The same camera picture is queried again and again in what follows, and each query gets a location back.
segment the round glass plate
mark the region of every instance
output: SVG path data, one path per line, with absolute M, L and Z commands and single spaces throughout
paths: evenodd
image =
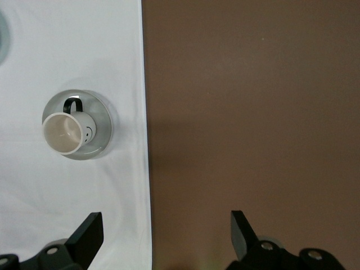
M 0 64 L 6 58 L 10 49 L 10 32 L 5 17 L 0 10 Z
M 46 104 L 42 123 L 53 114 L 63 111 L 64 102 L 69 97 L 77 97 L 83 102 L 83 111 L 89 114 L 95 121 L 96 135 L 88 144 L 70 155 L 63 155 L 69 159 L 87 160 L 99 155 L 109 144 L 113 133 L 113 124 L 110 114 L 104 103 L 101 102 L 93 93 L 84 90 L 66 90 L 53 96 Z

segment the mug rim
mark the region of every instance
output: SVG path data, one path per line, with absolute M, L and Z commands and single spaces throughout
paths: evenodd
M 77 147 L 76 147 L 75 149 L 73 149 L 73 150 L 71 150 L 71 151 L 69 151 L 69 152 L 60 152 L 60 151 L 55 150 L 54 148 L 52 148 L 52 147 L 49 145 L 49 143 L 48 143 L 48 141 L 47 141 L 47 139 L 46 139 L 46 136 L 45 136 L 45 133 L 44 133 L 45 125 L 46 125 L 46 123 L 49 121 L 50 118 L 52 118 L 52 117 L 54 117 L 54 116 L 56 116 L 56 115 L 64 115 L 64 116 L 70 117 L 73 121 L 75 121 L 75 123 L 78 125 L 78 127 L 79 127 L 79 129 L 80 129 L 80 142 L 79 142 L 79 145 L 77 145 Z M 55 112 L 55 113 L 53 113 L 53 114 L 51 114 L 51 115 L 49 115 L 48 117 L 45 118 L 45 120 L 44 120 L 44 122 L 43 122 L 43 137 L 44 137 L 47 145 L 49 145 L 49 147 L 50 147 L 51 149 L 53 149 L 53 151 L 55 151 L 55 152 L 57 152 L 57 153 L 59 153 L 59 154 L 61 154 L 61 155 L 70 155 L 70 154 L 73 154 L 74 152 L 78 151 L 79 148 L 83 145 L 83 141 L 84 141 L 84 133 L 83 133 L 83 129 L 82 129 L 79 121 L 77 121 L 77 119 L 76 119 L 75 117 L 73 117 L 71 114 L 68 114 L 68 113 L 66 113 L 66 112 Z

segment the metal bolt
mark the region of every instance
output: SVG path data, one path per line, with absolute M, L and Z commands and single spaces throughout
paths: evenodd
M 2 266 L 3 264 L 6 264 L 9 261 L 8 258 L 2 258 L 0 259 L 0 266 Z
M 263 249 L 266 249 L 266 250 L 273 250 L 273 246 L 272 246 L 272 244 L 270 244 L 269 242 L 263 242 L 263 243 L 261 244 L 261 247 L 262 247 Z
M 52 247 L 51 249 L 48 249 L 46 254 L 51 255 L 54 254 L 57 251 L 57 247 Z
M 322 259 L 322 256 L 319 252 L 317 252 L 316 250 L 310 250 L 308 255 L 315 259 L 315 260 L 321 260 Z

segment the white tablecloth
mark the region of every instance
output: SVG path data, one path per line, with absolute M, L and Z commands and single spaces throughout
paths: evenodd
M 0 254 L 28 259 L 102 212 L 90 269 L 151 269 L 141 1 L 2 1 L 0 12 L 10 33 L 0 63 Z M 65 158 L 43 138 L 43 109 L 67 89 L 105 98 L 114 133 L 98 159 Z

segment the smiley face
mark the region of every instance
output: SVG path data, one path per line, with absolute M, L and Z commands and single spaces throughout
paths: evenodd
M 90 141 L 91 138 L 92 138 L 92 129 L 91 127 L 86 127 L 85 142 Z

